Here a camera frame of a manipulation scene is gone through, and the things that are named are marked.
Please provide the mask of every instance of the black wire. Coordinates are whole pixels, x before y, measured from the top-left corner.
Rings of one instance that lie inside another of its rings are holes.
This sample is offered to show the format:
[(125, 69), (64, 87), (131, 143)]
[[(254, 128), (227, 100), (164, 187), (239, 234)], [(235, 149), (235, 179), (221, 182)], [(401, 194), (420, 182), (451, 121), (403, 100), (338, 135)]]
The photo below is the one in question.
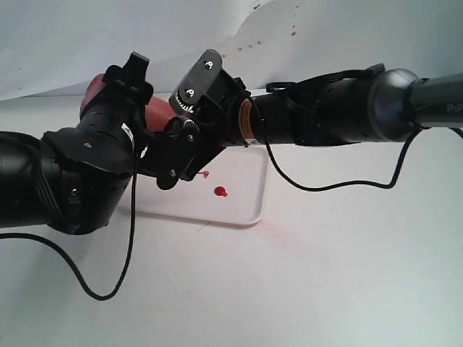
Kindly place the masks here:
[(127, 274), (127, 271), (129, 269), (129, 264), (130, 264), (130, 259), (132, 257), (132, 250), (133, 250), (133, 243), (134, 243), (134, 236), (135, 236), (135, 203), (136, 203), (136, 191), (137, 191), (137, 173), (138, 173), (138, 164), (140, 162), (140, 154), (137, 154), (135, 157), (135, 168), (134, 168), (134, 173), (133, 173), (133, 178), (132, 178), (132, 194), (131, 194), (131, 207), (130, 207), (130, 233), (129, 233), (129, 246), (127, 247), (127, 256), (125, 258), (125, 263), (124, 267), (122, 268), (121, 275), (119, 276), (119, 279), (112, 290), (109, 294), (106, 295), (100, 295), (95, 293), (90, 289), (88, 286), (87, 282), (85, 282), (85, 279), (82, 276), (82, 273), (80, 272), (79, 268), (76, 266), (75, 262), (71, 259), (71, 257), (57, 244), (54, 242), (38, 235), (34, 234), (27, 234), (27, 233), (5, 233), (5, 234), (0, 234), (0, 239), (27, 239), (27, 240), (33, 240), (40, 242), (41, 244), (45, 244), (46, 246), (52, 248), (54, 251), (56, 251), (61, 257), (64, 259), (64, 261), (69, 265), (71, 268), (72, 272), (75, 274), (77, 280), (79, 281), (79, 284), (82, 286), (82, 289), (84, 292), (90, 296), (91, 298), (98, 300), (98, 301), (105, 301), (109, 300), (112, 297), (114, 297), (119, 289), (121, 288), (122, 282), (124, 281), (125, 275)]
[[(407, 151), (408, 151), (410, 145), (412, 144), (412, 141), (416, 138), (416, 136), (419, 133), (421, 133), (421, 129), (416, 129), (415, 131), (413, 131), (410, 134), (410, 136), (408, 136), (407, 140), (405, 141), (405, 143), (404, 143), (404, 145), (402, 147), (402, 150), (400, 151), (399, 159), (397, 160), (396, 168), (394, 169), (394, 174), (392, 175), (391, 181), (389, 183), (387, 183), (387, 184), (374, 182), (374, 181), (355, 180), (355, 181), (345, 181), (345, 182), (340, 182), (340, 183), (336, 183), (336, 184), (331, 184), (331, 185), (325, 186), (325, 187), (306, 187), (306, 186), (302, 186), (301, 184), (295, 182), (288, 175), (286, 175), (283, 172), (283, 170), (281, 170), (280, 166), (276, 162), (275, 156), (273, 155), (272, 149), (270, 147), (270, 143), (268, 141), (266, 120), (260, 114), (259, 108), (257, 107), (257, 105), (255, 105), (254, 100), (252, 98), (250, 98), (249, 101), (254, 106), (254, 109), (257, 112), (257, 115), (258, 115), (258, 117), (260, 119), (260, 123), (262, 125), (262, 138), (263, 138), (263, 141), (264, 141), (264, 143), (266, 145), (266, 149), (267, 149), (267, 152), (268, 152), (268, 157), (270, 158), (270, 161), (272, 162), (273, 167), (280, 174), (280, 176), (283, 177), (293, 187), (304, 190), (306, 192), (325, 192), (327, 190), (332, 190), (332, 189), (341, 188), (341, 187), (347, 187), (347, 186), (354, 186), (354, 185), (371, 186), (371, 187), (376, 187), (376, 188), (381, 188), (381, 189), (394, 188), (394, 186), (397, 183), (397, 180), (399, 179), (399, 174), (400, 174), (400, 171), (401, 171), (402, 166), (404, 164), (405, 155), (407, 154)], [(463, 139), (463, 131), (462, 130), (457, 129), (457, 128), (451, 128), (451, 130), (456, 132)]]

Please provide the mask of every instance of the white tabletop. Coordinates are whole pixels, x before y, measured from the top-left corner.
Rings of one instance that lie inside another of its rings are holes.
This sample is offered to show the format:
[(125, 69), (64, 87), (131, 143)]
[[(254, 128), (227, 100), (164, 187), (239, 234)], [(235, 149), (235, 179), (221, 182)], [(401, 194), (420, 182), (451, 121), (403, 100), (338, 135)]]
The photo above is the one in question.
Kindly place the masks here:
[[(72, 126), (79, 98), (0, 103), (1, 127), (40, 136)], [(400, 144), (280, 146), (301, 183), (388, 181)], [(88, 298), (52, 250), (0, 241), (0, 346), (461, 346), (463, 142), (430, 130), (411, 146), (397, 187), (297, 191), (272, 170), (252, 228), (137, 217), (126, 281)], [(48, 237), (90, 286), (119, 277), (129, 218)]]

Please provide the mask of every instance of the white tray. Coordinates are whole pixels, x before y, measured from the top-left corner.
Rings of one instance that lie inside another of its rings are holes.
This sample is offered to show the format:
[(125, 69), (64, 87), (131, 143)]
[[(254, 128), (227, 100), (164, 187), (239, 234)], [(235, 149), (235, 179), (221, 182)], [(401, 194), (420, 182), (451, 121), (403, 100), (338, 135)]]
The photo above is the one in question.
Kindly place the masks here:
[[(206, 220), (237, 226), (250, 226), (263, 217), (263, 200), (268, 172), (268, 156), (263, 147), (230, 147), (193, 181), (179, 183), (168, 191), (156, 185), (156, 179), (138, 176), (136, 210), (169, 217)], [(223, 186), (227, 197), (214, 194)], [(130, 209), (130, 186), (119, 203)]]

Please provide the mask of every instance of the bolt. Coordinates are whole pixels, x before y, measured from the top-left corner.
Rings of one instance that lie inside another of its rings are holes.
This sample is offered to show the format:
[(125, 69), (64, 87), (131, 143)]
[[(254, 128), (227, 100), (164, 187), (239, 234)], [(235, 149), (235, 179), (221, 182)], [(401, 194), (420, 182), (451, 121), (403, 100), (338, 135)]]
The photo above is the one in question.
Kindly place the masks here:
[(186, 90), (186, 94), (188, 98), (192, 98), (193, 96), (195, 96), (195, 91), (193, 89), (188, 89)]

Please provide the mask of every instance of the red splatter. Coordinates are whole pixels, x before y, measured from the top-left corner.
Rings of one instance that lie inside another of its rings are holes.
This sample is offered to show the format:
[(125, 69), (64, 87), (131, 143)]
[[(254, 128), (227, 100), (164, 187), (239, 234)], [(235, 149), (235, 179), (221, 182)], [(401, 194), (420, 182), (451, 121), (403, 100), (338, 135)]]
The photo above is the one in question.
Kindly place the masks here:
[(229, 193), (226, 192), (224, 187), (218, 186), (214, 189), (214, 194), (218, 197), (226, 197)]
[(209, 171), (200, 171), (200, 172), (198, 172), (197, 174), (198, 174), (198, 175), (203, 175), (203, 177), (204, 177), (205, 179), (207, 179), (208, 176), (209, 176), (209, 173), (210, 173)]

